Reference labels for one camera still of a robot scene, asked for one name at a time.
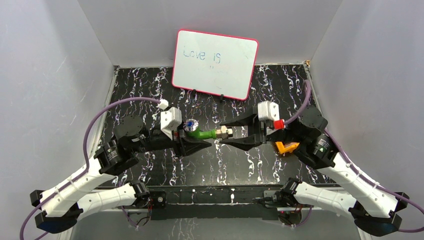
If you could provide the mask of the green water faucet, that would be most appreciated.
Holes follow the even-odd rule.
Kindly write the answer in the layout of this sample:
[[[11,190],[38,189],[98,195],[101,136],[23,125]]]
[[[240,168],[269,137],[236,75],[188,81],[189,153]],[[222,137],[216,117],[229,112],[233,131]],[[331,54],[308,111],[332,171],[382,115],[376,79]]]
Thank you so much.
[[[200,129],[199,122],[193,118],[187,119],[184,122],[183,130],[187,133],[188,136],[195,139],[200,139],[200,140],[217,139],[217,131],[215,129],[202,131]]]

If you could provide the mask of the silver hex nut fitting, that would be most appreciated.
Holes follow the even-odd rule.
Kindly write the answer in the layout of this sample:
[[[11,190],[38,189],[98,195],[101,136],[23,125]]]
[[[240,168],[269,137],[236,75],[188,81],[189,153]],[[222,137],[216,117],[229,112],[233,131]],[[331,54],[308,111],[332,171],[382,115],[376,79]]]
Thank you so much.
[[[215,134],[217,139],[226,140],[233,137],[233,128],[222,125],[215,130]]]

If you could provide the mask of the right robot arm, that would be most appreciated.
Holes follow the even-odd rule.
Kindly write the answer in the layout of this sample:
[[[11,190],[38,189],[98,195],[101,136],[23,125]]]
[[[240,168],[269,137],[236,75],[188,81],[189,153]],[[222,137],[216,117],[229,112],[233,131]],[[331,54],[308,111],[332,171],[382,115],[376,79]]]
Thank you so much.
[[[297,204],[319,207],[344,216],[364,232],[382,237],[398,232],[402,218],[400,210],[407,207],[407,196],[402,192],[389,194],[379,184],[347,162],[335,141],[325,133],[328,124],[315,106],[306,106],[293,121],[279,120],[273,113],[274,103],[262,102],[223,126],[246,127],[247,136],[228,138],[223,144],[249,151],[267,142],[298,143],[294,155],[306,166],[326,175],[340,185],[345,193],[314,187],[290,178],[272,196],[256,200],[266,206]]]

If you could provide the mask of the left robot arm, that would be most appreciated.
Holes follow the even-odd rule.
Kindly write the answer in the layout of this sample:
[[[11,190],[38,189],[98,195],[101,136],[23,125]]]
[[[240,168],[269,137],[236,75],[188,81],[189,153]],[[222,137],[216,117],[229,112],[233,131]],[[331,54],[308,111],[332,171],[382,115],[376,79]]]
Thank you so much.
[[[30,194],[32,205],[41,211],[35,216],[36,227],[57,234],[103,210],[120,206],[144,208],[149,205],[151,194],[140,180],[101,192],[93,190],[136,165],[137,154],[173,149],[177,157],[186,157],[211,145],[189,136],[180,123],[168,137],[158,128],[148,130],[142,117],[128,115],[120,120],[112,139],[95,152],[88,164],[57,186]]]

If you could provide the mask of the orange parts bin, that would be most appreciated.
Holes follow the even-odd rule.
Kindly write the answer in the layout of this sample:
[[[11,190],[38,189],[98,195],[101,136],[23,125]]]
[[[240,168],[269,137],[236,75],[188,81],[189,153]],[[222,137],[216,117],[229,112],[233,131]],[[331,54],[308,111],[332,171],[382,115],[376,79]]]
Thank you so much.
[[[290,143],[283,143],[281,141],[277,141],[274,143],[276,146],[277,153],[279,155],[284,154],[291,154],[296,150],[299,146],[299,142],[290,142]]]

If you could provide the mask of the pink framed whiteboard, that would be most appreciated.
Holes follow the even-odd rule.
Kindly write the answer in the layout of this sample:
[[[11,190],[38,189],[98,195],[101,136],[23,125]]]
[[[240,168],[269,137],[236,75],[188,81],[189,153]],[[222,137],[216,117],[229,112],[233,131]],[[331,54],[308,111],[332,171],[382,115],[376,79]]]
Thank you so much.
[[[171,83],[176,88],[244,101],[258,47],[252,38],[181,29]]]

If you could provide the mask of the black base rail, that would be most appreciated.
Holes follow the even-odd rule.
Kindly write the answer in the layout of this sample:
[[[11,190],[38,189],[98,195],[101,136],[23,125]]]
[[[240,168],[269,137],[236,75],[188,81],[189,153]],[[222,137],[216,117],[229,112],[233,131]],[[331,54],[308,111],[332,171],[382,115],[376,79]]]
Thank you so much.
[[[150,186],[152,220],[183,218],[278,220],[289,206],[280,185]]]

